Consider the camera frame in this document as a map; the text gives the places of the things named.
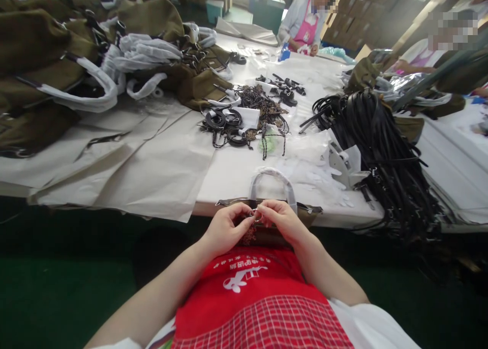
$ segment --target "pink apron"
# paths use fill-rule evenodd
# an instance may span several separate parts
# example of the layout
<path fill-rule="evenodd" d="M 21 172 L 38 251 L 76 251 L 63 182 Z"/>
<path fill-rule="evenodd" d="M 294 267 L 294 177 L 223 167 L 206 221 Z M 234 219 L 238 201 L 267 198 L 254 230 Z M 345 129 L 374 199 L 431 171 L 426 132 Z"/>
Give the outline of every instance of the pink apron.
<path fill-rule="evenodd" d="M 419 55 L 415 57 L 414 60 L 410 62 L 410 65 L 413 67 L 425 67 L 425 65 L 428 63 L 428 61 L 432 58 L 432 55 L 434 55 L 435 50 L 427 57 L 422 58 L 422 54 L 424 54 L 429 48 L 425 48 Z M 402 75 L 404 73 L 403 70 L 397 70 L 397 74 Z"/>
<path fill-rule="evenodd" d="M 307 3 L 307 9 L 305 10 L 305 18 L 303 19 L 303 22 L 301 23 L 300 29 L 298 30 L 298 33 L 296 34 L 295 40 L 300 46 L 304 46 L 305 44 L 310 46 L 314 43 L 314 38 L 315 38 L 315 32 L 317 31 L 317 26 L 319 24 L 319 20 L 315 20 L 315 24 L 311 25 L 309 24 L 306 19 L 309 11 L 309 6 L 310 6 L 310 0 Z"/>

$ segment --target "blue container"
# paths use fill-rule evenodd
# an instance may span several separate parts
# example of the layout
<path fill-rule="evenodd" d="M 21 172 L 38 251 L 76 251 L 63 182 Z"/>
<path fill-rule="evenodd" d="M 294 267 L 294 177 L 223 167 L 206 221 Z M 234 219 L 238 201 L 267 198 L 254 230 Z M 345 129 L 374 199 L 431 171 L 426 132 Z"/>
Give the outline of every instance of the blue container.
<path fill-rule="evenodd" d="M 281 48 L 281 55 L 278 59 L 278 62 L 285 61 L 290 57 L 290 49 L 288 48 L 288 43 L 283 44 L 283 47 Z"/>
<path fill-rule="evenodd" d="M 208 22 L 217 24 L 218 17 L 222 17 L 222 11 L 224 10 L 224 2 L 207 0 L 206 3 L 207 3 Z"/>

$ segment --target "hand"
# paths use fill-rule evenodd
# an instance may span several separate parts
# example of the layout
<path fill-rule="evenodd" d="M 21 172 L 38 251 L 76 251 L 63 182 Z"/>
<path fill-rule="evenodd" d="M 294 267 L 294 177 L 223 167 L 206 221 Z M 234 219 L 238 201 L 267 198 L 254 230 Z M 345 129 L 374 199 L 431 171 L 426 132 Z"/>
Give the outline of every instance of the hand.
<path fill-rule="evenodd" d="M 435 71 L 436 71 L 436 68 L 433 68 L 433 67 L 424 67 L 423 68 L 424 73 L 431 74 L 431 73 L 434 73 Z"/>
<path fill-rule="evenodd" d="M 270 226 L 269 222 L 276 224 L 285 240 L 292 246 L 310 234 L 293 209 L 284 201 L 265 200 L 258 205 L 258 211 L 262 214 L 264 223 L 267 226 Z"/>
<path fill-rule="evenodd" d="M 312 49 L 310 50 L 310 56 L 316 56 L 318 52 L 319 52 L 319 46 L 315 44 L 312 46 Z"/>
<path fill-rule="evenodd" d="M 481 97 L 488 97 L 488 89 L 477 88 L 473 91 L 473 94 Z"/>
<path fill-rule="evenodd" d="M 254 216 L 244 219 L 237 226 L 234 220 L 239 216 L 248 216 L 252 211 L 251 207 L 241 202 L 220 209 L 198 243 L 204 246 L 205 252 L 212 258 L 229 252 L 251 227 Z"/>

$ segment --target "pile of bags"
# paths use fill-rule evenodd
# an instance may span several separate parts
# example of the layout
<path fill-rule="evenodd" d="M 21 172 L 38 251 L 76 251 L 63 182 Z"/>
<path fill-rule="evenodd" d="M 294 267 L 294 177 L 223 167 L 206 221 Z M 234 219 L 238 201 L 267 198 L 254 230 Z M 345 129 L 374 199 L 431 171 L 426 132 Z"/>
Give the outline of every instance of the pile of bags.
<path fill-rule="evenodd" d="M 192 109 L 232 88 L 214 30 L 168 0 L 0 0 L 0 156 L 30 157 L 125 92 L 175 91 Z"/>

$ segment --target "white sleeve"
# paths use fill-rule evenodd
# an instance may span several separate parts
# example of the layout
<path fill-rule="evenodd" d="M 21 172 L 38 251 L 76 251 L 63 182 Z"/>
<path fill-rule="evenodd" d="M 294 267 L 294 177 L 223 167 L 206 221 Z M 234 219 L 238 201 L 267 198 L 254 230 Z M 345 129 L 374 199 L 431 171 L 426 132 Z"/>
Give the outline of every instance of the white sleeve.
<path fill-rule="evenodd" d="M 278 39 L 283 44 L 290 40 L 290 29 L 298 19 L 298 11 L 300 10 L 300 0 L 294 0 L 291 4 L 285 19 L 281 22 L 280 29 L 278 30 Z"/>
<path fill-rule="evenodd" d="M 116 344 L 98 346 L 94 349 L 142 349 L 142 347 L 138 343 L 133 342 L 130 338 L 127 338 Z"/>
<path fill-rule="evenodd" d="M 417 43 L 413 44 L 410 49 L 405 51 L 399 60 L 404 60 L 407 63 L 411 63 L 425 48 L 428 44 L 427 39 L 423 39 L 418 41 Z"/>
<path fill-rule="evenodd" d="M 320 15 L 320 17 L 318 18 L 319 22 L 317 23 L 317 31 L 315 31 L 315 38 L 314 38 L 313 45 L 317 44 L 319 46 L 319 49 L 320 49 L 320 42 L 322 41 L 320 34 L 322 33 L 322 29 L 325 24 L 325 17 L 327 17 L 327 13 Z"/>
<path fill-rule="evenodd" d="M 342 328 L 356 349 L 420 349 L 390 314 L 372 304 L 349 307 L 329 301 Z"/>

